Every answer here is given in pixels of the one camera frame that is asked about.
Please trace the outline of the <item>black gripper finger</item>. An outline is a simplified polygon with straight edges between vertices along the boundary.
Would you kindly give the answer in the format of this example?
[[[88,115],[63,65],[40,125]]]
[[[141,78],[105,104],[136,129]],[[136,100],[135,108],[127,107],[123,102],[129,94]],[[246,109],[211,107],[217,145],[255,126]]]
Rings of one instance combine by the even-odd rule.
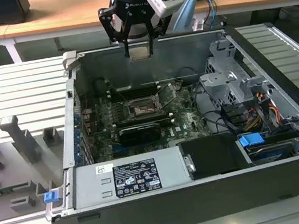
[[[145,26],[148,32],[149,38],[149,55],[153,54],[153,40],[158,38],[159,36],[164,36],[167,32],[168,26],[171,21],[171,16],[167,16],[165,18],[160,18],[159,22],[157,23],[156,27],[153,27],[150,20],[145,22]]]
[[[122,22],[121,29],[116,31],[111,24],[113,15],[116,15]],[[98,10],[99,20],[106,31],[111,42],[118,42],[124,44],[124,53],[126,58],[130,58],[128,35],[131,28],[129,13],[126,10],[125,3],[112,5],[109,8],[100,8]]]

